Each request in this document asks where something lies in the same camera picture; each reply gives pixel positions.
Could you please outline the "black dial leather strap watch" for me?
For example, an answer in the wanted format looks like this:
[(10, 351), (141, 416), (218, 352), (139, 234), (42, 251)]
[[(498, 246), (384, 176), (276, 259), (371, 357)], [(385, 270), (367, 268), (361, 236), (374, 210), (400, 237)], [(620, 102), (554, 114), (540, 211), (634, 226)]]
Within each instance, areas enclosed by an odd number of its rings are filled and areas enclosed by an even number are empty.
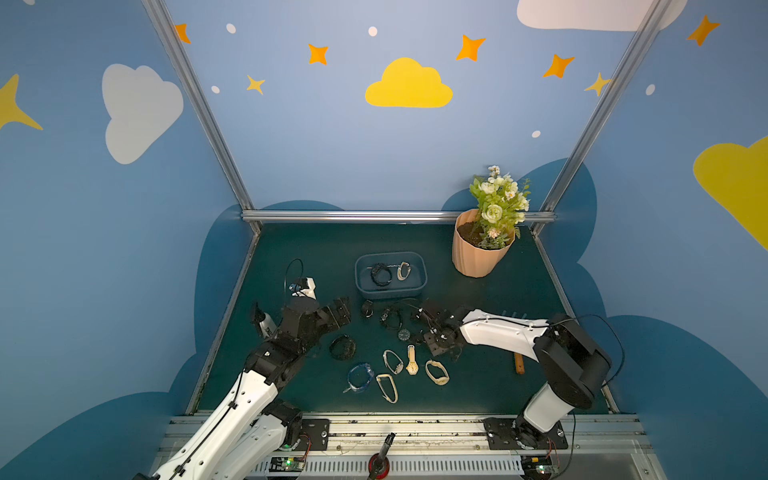
[(409, 341), (414, 338), (413, 334), (408, 329), (405, 329), (405, 328), (401, 329), (398, 332), (397, 337), (401, 341)]

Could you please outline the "cream strap round watch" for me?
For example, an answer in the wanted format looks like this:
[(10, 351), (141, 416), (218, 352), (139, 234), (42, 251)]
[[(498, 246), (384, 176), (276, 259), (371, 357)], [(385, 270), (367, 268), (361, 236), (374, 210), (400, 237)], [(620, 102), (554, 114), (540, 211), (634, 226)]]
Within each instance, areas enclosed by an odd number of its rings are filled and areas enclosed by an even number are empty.
[(424, 365), (424, 371), (428, 378), (438, 386), (444, 386), (450, 381), (450, 375), (445, 366), (436, 360), (427, 360)]

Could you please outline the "small black watch white face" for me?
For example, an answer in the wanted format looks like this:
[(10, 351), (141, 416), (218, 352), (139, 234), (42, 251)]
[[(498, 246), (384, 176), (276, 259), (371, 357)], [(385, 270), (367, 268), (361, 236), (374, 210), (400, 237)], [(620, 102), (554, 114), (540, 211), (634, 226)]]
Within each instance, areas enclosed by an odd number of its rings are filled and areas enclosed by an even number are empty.
[(361, 314), (364, 318), (372, 318), (374, 315), (374, 304), (371, 300), (365, 300), (361, 306)]

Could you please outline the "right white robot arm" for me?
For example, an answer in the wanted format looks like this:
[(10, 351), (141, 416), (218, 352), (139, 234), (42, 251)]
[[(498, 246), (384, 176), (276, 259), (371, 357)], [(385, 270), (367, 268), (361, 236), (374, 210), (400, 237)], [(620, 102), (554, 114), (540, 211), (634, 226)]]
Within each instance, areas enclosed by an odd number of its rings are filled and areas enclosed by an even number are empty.
[(589, 409), (607, 383), (612, 367), (608, 353), (565, 314), (551, 319), (521, 319), (461, 308), (450, 312), (426, 300), (416, 318), (435, 357), (466, 345), (494, 347), (536, 361), (546, 382), (516, 417), (519, 443), (533, 448), (574, 409)]

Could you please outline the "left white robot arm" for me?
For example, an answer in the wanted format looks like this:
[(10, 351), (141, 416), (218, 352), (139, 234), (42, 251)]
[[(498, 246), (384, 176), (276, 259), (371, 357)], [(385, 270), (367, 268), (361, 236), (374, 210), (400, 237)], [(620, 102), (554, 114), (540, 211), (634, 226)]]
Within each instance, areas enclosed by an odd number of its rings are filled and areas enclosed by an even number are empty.
[(219, 406), (151, 479), (243, 479), (268, 455), (299, 440), (303, 413), (280, 400), (320, 338), (352, 320), (347, 297), (321, 306), (293, 296), (276, 331), (247, 357)]

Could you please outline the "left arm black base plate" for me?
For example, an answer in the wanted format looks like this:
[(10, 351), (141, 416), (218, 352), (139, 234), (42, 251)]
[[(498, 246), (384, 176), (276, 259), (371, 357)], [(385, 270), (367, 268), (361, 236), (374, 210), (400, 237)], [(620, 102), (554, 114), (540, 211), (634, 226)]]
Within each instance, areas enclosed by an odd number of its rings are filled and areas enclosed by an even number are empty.
[(330, 421), (328, 419), (303, 419), (288, 426), (282, 451), (304, 452), (326, 451), (329, 441)]

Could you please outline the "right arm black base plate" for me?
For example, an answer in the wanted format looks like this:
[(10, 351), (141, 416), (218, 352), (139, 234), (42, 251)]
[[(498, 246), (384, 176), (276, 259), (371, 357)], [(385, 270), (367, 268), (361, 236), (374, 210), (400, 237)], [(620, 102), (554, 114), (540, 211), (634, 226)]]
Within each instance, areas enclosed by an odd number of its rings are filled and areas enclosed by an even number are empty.
[(491, 450), (567, 449), (568, 441), (560, 421), (547, 432), (541, 432), (526, 420), (487, 417), (482, 421)]

